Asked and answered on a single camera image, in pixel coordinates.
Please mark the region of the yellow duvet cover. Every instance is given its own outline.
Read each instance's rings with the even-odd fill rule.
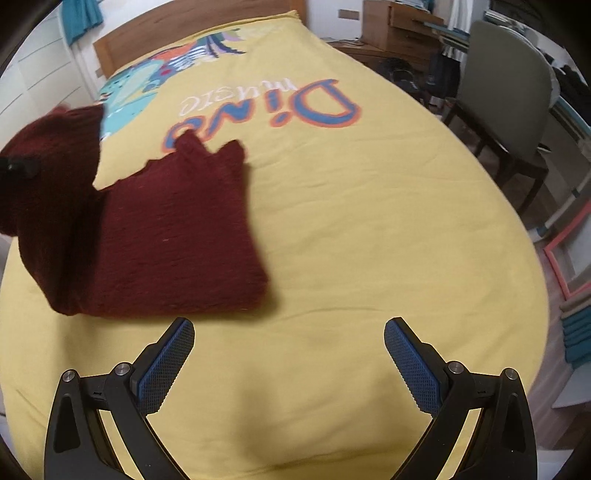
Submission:
[[[188,316],[195,347],[150,417],[192,480],[389,479],[430,421],[384,348],[394,316],[446,360],[487,374],[514,367],[531,384],[547,299],[517,215],[437,118],[294,14],[152,53],[116,74],[101,101],[97,187],[164,156],[187,128],[212,150],[237,138],[248,155],[249,221],[269,297],[252,312]],[[171,321],[61,316],[13,244],[0,379],[18,459],[34,479],[60,374],[133,361]]]

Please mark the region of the chair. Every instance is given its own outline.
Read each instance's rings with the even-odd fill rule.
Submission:
[[[502,188],[516,173],[534,179],[517,209],[521,215],[544,184],[548,166],[537,151],[548,117],[553,72],[544,56],[517,32],[483,21],[470,29],[470,50],[455,116],[479,137],[475,156],[488,146],[499,158],[495,183]]]

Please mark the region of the teal towel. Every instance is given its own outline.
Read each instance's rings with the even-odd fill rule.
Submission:
[[[574,361],[580,360],[588,355],[591,355],[591,339],[567,347],[565,357],[566,361],[572,364]]]
[[[91,28],[103,23],[97,0],[63,0],[61,20],[68,45],[72,45]]]
[[[573,361],[572,366],[573,368],[578,368],[581,365],[588,364],[589,362],[591,362],[591,353]]]
[[[564,346],[573,346],[589,338],[591,338],[591,325],[586,325],[583,328],[580,328],[572,333],[569,333],[568,335],[565,335]]]
[[[562,321],[562,328],[564,334],[568,335],[589,323],[591,323],[591,307],[587,307],[586,309],[571,315],[569,318],[564,319]]]

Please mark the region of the black bag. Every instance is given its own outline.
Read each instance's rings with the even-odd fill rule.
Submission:
[[[438,98],[457,95],[460,86],[460,62],[441,53],[434,53],[429,60],[425,89]]]
[[[417,102],[421,102],[423,94],[418,87],[414,77],[413,67],[409,62],[402,59],[386,59],[379,63],[375,71],[405,91]]]

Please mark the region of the wooden cabinet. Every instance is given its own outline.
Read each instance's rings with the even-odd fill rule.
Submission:
[[[427,11],[387,0],[365,0],[362,40],[411,64],[420,64],[424,70],[440,42],[423,22],[443,25],[443,19]]]

